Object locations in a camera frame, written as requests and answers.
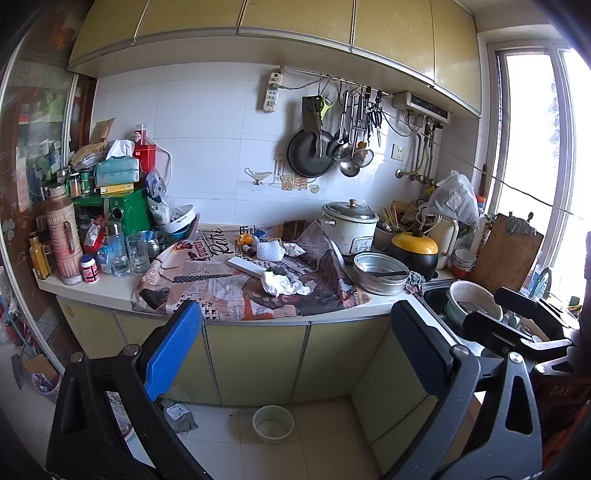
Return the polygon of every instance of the window frame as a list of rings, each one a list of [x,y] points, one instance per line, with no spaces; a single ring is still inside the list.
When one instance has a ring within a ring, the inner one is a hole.
[[[486,171],[497,179],[504,180],[509,145],[510,95],[506,58],[509,55],[539,53],[549,55],[556,81],[558,114],[560,116],[560,152],[558,158],[558,178],[554,194],[554,206],[568,210],[574,187],[574,124],[572,105],[568,90],[566,68],[562,52],[570,50],[561,41],[544,38],[503,41],[487,45],[489,74],[491,79],[491,112],[486,152]],[[485,191],[488,192],[487,212],[496,213],[501,193],[501,183],[487,176]],[[568,214],[552,208],[547,232],[537,264],[552,266],[560,242],[563,239]]]

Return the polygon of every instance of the glass cup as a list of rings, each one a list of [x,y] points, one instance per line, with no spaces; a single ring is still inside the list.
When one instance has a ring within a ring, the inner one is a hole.
[[[136,232],[128,235],[127,248],[129,249],[131,270],[134,273],[144,273],[150,266],[146,232]]]

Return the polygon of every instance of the tile floor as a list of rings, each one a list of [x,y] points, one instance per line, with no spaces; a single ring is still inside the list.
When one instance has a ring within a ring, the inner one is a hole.
[[[0,346],[0,407],[33,458],[45,465],[55,405],[37,394],[25,376],[19,390],[10,356]],[[187,404],[199,428],[179,434],[215,480],[372,480],[380,476],[349,397],[290,404],[296,427],[279,445],[263,443],[252,428],[255,407]],[[132,454],[151,464],[138,438]]]

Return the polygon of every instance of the plastic container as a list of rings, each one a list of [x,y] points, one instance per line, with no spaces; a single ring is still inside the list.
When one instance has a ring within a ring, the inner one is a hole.
[[[265,443],[276,445],[283,442],[293,431],[296,421],[286,408],[267,405],[252,416],[252,428]]]
[[[47,201],[46,218],[57,269],[66,285],[74,285],[82,281],[80,273],[82,248],[76,229],[74,205],[66,196],[64,185],[52,188],[50,195],[51,198]]]
[[[495,298],[485,288],[475,283],[458,280],[452,283],[447,292],[447,304],[445,306],[445,313],[450,320],[456,322],[458,325],[462,325],[468,315],[467,312],[461,305],[460,302],[469,302],[482,308],[491,317],[502,320],[503,311],[495,303]]]

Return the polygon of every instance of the cardboard box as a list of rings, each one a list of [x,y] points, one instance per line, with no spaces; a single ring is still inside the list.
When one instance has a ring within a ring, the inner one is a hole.
[[[53,365],[49,362],[44,355],[37,355],[35,358],[30,358],[22,363],[22,365],[31,374],[43,374],[52,385],[55,385],[59,380],[60,376],[53,368]]]

